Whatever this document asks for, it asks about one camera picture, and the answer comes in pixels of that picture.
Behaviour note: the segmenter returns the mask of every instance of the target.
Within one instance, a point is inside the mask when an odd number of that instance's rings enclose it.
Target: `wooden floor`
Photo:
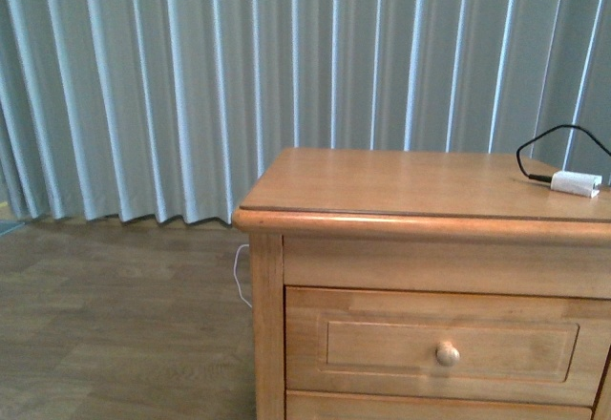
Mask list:
[[[104,224],[1,237],[0,419],[254,419],[241,243]],[[239,269],[247,295],[247,255]]]

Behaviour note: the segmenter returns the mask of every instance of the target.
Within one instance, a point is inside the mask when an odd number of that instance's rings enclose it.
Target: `drawer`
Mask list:
[[[610,305],[288,287],[288,389],[591,407]]]
[[[611,246],[284,237],[293,286],[611,297]]]
[[[589,420],[588,408],[293,391],[286,420]]]

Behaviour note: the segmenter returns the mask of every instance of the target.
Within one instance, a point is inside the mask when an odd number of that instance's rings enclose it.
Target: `drawer knob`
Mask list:
[[[460,361],[460,352],[454,348],[452,342],[442,342],[437,346],[437,363],[441,366],[454,366]]]

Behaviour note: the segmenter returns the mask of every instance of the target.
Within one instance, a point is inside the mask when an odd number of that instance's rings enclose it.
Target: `white cable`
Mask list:
[[[233,278],[236,280],[236,285],[238,286],[238,292],[240,293],[240,299],[242,299],[246,303],[246,305],[252,308],[252,304],[243,296],[242,287],[240,286],[240,281],[238,280],[238,257],[240,256],[240,252],[244,248],[248,248],[249,246],[250,245],[246,243],[238,247],[238,250],[236,251],[236,258],[233,260]]]

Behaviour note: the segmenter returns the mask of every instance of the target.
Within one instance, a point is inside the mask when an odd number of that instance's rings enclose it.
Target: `light blue curtain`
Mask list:
[[[20,218],[229,221],[286,146],[609,143],[610,84],[611,0],[0,0]],[[529,153],[609,180],[579,134]]]

